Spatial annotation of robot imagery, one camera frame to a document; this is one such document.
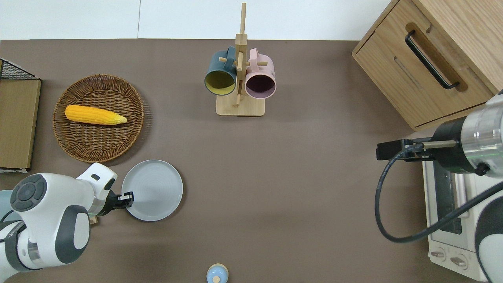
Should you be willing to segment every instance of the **white wall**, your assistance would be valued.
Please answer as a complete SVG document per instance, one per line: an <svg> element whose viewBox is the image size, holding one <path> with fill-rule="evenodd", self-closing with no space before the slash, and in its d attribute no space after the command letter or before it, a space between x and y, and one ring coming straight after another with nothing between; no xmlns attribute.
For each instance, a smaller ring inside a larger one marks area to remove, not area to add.
<svg viewBox="0 0 503 283"><path fill-rule="evenodd" d="M389 0L248 0L249 39L360 40ZM233 39L241 1L0 0L0 39Z"/></svg>

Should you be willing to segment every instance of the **woven tray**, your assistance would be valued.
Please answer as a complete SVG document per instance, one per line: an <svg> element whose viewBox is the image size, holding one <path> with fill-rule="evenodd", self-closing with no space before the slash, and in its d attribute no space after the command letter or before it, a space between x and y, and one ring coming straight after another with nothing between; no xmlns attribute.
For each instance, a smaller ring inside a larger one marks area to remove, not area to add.
<svg viewBox="0 0 503 283"><path fill-rule="evenodd" d="M64 115L68 105L97 107L127 118L118 125L94 125L70 121ZM61 148L84 162L105 162L125 153L138 138L144 109L136 89L122 78L93 75L71 86L59 98L52 127Z"/></svg>

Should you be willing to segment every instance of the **table surface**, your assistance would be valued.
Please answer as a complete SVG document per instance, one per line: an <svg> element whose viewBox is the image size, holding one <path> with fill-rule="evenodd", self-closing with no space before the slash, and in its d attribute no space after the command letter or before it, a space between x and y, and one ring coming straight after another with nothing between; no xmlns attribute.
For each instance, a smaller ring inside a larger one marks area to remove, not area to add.
<svg viewBox="0 0 503 283"><path fill-rule="evenodd" d="M184 183L174 214L141 222L112 211L68 266L7 282L205 282L214 263L229 282L472 282L430 262L428 243L394 244L373 213L376 144L412 133L351 57L356 41L249 41L274 61L278 89L263 117L221 117L203 85L211 55L232 40L26 40L0 56L42 82L32 173L77 177L52 131L63 91L93 74L134 85L146 105L139 139L106 162L118 175L148 159ZM27 175L0 175L12 189ZM384 225L408 235L426 225L421 165L397 163L382 193Z"/></svg>

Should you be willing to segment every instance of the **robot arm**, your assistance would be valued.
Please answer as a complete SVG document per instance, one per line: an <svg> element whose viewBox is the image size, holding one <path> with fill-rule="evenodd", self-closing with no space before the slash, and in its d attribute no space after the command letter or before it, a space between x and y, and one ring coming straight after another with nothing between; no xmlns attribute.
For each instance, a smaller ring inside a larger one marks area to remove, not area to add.
<svg viewBox="0 0 503 283"><path fill-rule="evenodd" d="M379 194L382 181L394 160L426 161L437 160L446 170L453 173L475 173L493 178L503 178L503 91L491 98L483 109L468 116L448 121L440 125L433 137L423 139L402 139L378 144L378 160L391 159L376 190L376 221L381 233L391 241L407 242L420 239L421 235L433 233L448 222L447 216L428 229L416 235L396 238L387 233L380 221ZM471 199L474 205L503 189L503 182L489 188ZM449 213L463 212L459 207ZM503 197L492 200L483 210L475 231L477 257L486 277L494 283L503 283Z"/></svg>
<svg viewBox="0 0 503 283"><path fill-rule="evenodd" d="M99 163L76 179L41 173L22 180L10 203L22 221L0 226L0 282L17 272L74 262L89 241L89 216L130 206L110 188L117 174Z"/></svg>

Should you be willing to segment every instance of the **corn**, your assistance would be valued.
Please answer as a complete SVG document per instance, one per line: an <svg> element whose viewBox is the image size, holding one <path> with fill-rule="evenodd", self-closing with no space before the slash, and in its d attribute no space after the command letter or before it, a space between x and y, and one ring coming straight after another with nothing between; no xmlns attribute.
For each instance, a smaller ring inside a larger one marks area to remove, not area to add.
<svg viewBox="0 0 503 283"><path fill-rule="evenodd" d="M68 105L64 114L68 120L89 124L117 125L127 122L125 117L112 111L80 105Z"/></svg>

